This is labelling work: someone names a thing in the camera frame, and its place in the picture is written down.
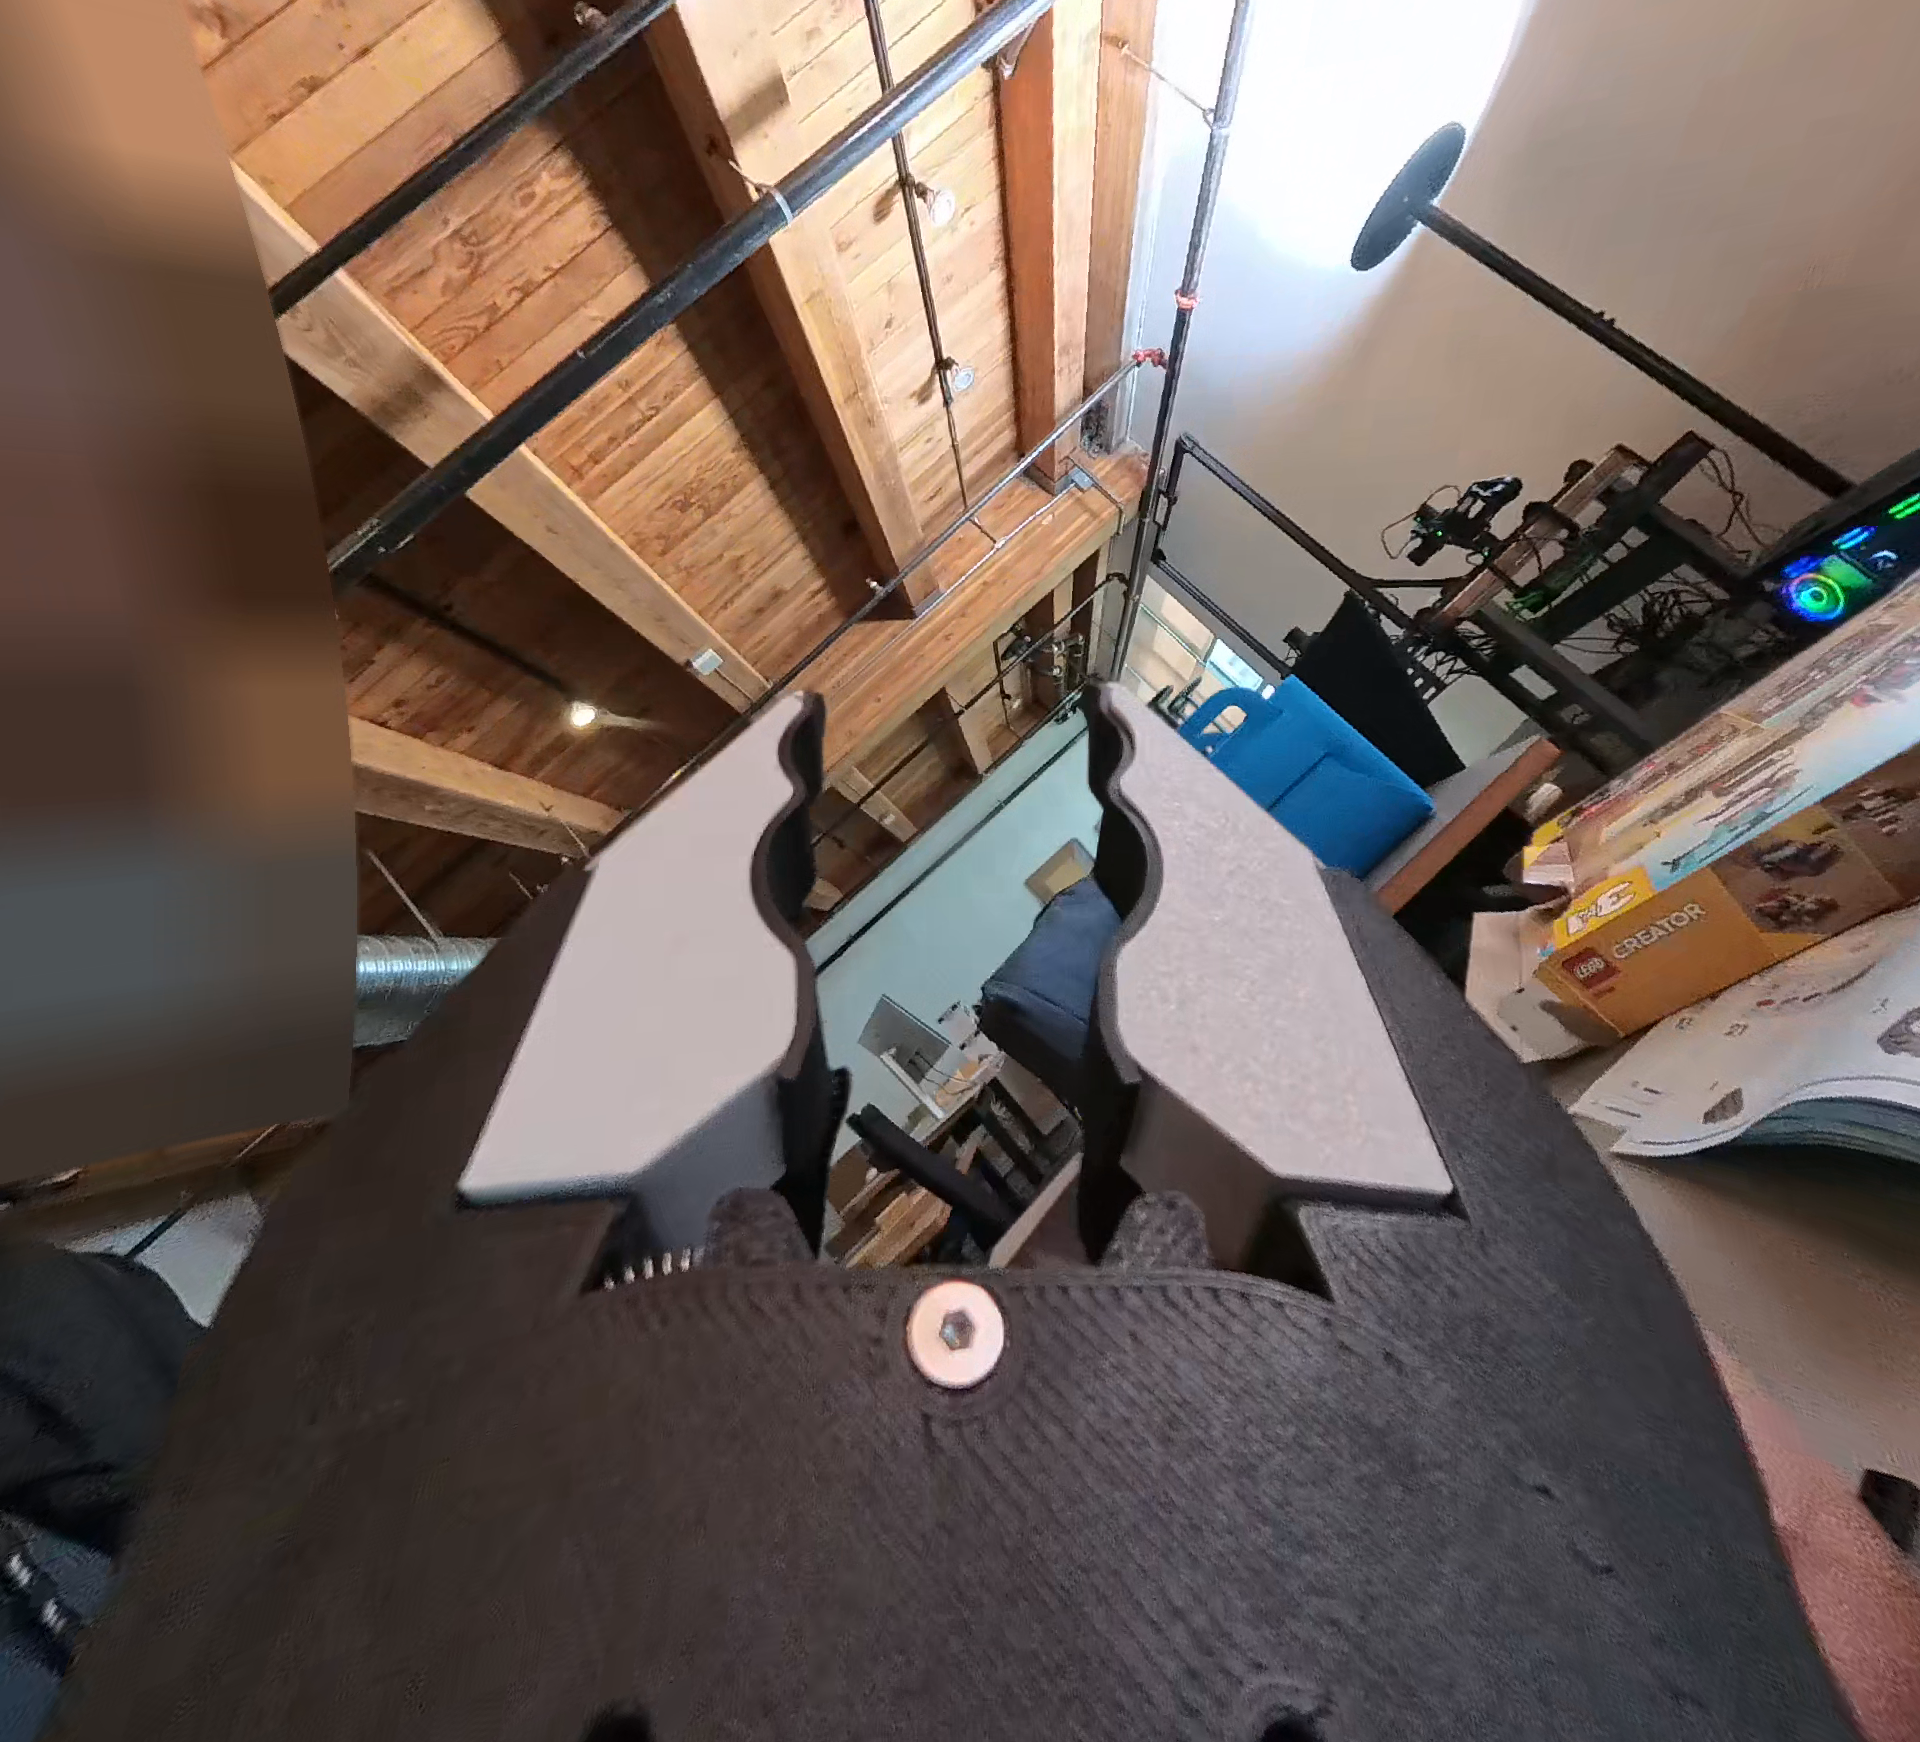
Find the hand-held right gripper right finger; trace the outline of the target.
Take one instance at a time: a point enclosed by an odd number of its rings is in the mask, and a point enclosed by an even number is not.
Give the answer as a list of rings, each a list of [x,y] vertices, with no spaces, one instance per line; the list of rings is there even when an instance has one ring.
[[[1272,1270],[1306,1207],[1450,1215],[1458,1190],[1309,847],[1129,691],[1085,705],[1117,913],[1082,1055],[1076,1227],[1147,1196],[1204,1262]]]

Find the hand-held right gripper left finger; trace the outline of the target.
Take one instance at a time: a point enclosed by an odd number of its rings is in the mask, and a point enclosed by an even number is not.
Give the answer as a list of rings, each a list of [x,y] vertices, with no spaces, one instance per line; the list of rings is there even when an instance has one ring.
[[[627,1202],[651,1250],[686,1250],[769,1189],[820,1250],[848,1108],[800,935],[827,726],[819,694],[771,700],[589,866],[462,1205]]]

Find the dark blue backpack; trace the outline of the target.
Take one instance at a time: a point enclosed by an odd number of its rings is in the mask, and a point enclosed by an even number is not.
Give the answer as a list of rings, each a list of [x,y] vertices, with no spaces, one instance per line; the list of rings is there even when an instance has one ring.
[[[1079,1079],[1101,965],[1122,919],[1093,877],[1055,895],[981,987],[983,1035],[1059,1098]]]

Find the blue felt bag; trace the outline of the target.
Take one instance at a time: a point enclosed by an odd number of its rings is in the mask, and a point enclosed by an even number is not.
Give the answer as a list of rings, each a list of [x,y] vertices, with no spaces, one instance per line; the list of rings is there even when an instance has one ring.
[[[1327,868],[1369,877],[1434,818],[1434,801],[1299,678],[1203,700],[1179,736]]]

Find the white computer monitor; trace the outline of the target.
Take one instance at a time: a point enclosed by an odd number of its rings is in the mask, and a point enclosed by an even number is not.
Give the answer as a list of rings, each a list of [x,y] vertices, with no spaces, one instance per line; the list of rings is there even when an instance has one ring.
[[[955,1086],[963,1082],[967,1050],[974,1035],[970,1014],[967,1008],[953,1008],[932,1024],[882,994],[859,1037],[859,1047],[877,1059],[915,1101],[944,1106]]]

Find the grey table wooden edge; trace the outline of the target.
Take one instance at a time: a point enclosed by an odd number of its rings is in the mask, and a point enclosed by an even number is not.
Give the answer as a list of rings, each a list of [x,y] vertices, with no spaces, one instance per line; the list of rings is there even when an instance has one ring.
[[[1381,909],[1405,913],[1471,843],[1514,813],[1562,759],[1552,741],[1534,736],[1500,746],[1443,781],[1432,793],[1429,818],[1365,877]]]

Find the black fabric chair back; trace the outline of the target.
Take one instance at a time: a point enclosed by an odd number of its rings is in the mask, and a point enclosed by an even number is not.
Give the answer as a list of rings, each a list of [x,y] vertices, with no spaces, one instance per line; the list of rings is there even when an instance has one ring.
[[[1325,627],[1302,635],[1293,676],[1411,783],[1431,791],[1465,773],[1408,663],[1357,592]]]

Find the printed cardboard toy box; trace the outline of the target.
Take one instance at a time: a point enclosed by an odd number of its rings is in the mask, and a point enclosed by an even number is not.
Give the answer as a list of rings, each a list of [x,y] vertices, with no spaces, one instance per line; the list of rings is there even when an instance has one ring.
[[[1919,892],[1919,582],[1545,825],[1559,909],[1473,925],[1468,1002],[1523,1060],[1630,1038]]]

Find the open instruction booklet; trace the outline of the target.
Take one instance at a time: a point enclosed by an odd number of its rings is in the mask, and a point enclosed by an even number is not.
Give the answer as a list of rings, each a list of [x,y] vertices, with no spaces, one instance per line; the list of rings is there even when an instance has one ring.
[[[1735,1146],[1919,1163],[1917,913],[1820,942],[1638,1037],[1573,1104],[1628,1159]]]

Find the black equipment workbench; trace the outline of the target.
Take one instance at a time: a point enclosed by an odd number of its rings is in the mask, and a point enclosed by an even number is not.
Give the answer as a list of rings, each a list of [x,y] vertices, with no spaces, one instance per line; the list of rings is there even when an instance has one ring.
[[[1612,448],[1576,461],[1547,500],[1516,498],[1498,543],[1463,573],[1407,582],[1407,648],[1473,675],[1602,778],[1706,710],[1701,691],[1741,675],[1761,622],[1761,576],[1719,529],[1672,506],[1697,478],[1747,512],[1717,441],[1685,434],[1654,459]]]

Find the person's dark jacket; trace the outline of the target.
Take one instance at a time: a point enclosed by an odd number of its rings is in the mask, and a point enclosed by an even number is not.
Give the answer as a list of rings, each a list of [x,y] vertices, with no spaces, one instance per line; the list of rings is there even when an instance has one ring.
[[[104,1614],[188,1356],[204,1336],[143,1262],[3,1249],[3,1737],[36,1739]]]

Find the computer with coloured lights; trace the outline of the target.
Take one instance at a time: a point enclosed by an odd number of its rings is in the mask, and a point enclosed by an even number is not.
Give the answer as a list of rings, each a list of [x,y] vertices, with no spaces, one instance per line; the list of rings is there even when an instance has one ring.
[[[1758,566],[1770,607],[1795,627],[1839,627],[1919,569],[1919,453],[1908,453],[1796,525]]]

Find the thin metal pole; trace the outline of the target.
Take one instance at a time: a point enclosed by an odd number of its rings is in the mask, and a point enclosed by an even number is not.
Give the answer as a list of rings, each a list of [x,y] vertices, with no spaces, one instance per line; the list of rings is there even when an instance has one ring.
[[[1169,506],[1173,478],[1170,451],[1175,436],[1175,414],[1184,384],[1193,321],[1199,310],[1199,298],[1220,200],[1220,187],[1232,147],[1256,3],[1259,0],[1232,0],[1226,40],[1220,54],[1217,95],[1209,114],[1209,145],[1197,187],[1182,275],[1173,296],[1173,330],[1165,348],[1165,382],[1159,401],[1154,441],[1148,453],[1148,478],[1135,527],[1130,565],[1122,580],[1122,599],[1108,668],[1108,676],[1114,682],[1124,678],[1129,652],[1135,644],[1140,622],[1142,585],[1150,569],[1154,546],[1159,545],[1165,529],[1165,511]]]

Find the black round base stand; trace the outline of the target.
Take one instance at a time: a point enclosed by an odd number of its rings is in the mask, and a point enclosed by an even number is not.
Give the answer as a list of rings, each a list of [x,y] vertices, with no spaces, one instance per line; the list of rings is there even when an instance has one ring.
[[[1762,417],[1736,404],[1717,387],[1693,371],[1668,361],[1653,345],[1622,328],[1612,316],[1578,300],[1570,290],[1548,281],[1536,269],[1492,243],[1482,232],[1452,216],[1441,196],[1452,182],[1454,170],[1468,147],[1468,132],[1458,122],[1437,129],[1386,184],[1360,231],[1351,252],[1351,269],[1366,275],[1388,263],[1416,232],[1429,232],[1448,243],[1457,252],[1484,272],[1520,292],[1568,325],[1581,337],[1628,369],[1654,382],[1667,395],[1704,414],[1729,434],[1741,439],[1792,480],[1827,500],[1848,496],[1856,485],[1836,464],[1819,459],[1796,439]]]

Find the silver air duct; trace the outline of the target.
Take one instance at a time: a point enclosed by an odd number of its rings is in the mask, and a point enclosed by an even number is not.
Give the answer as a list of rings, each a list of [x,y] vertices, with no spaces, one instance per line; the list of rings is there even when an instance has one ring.
[[[352,1048],[383,1050],[408,1041],[493,946],[493,939],[358,936]]]

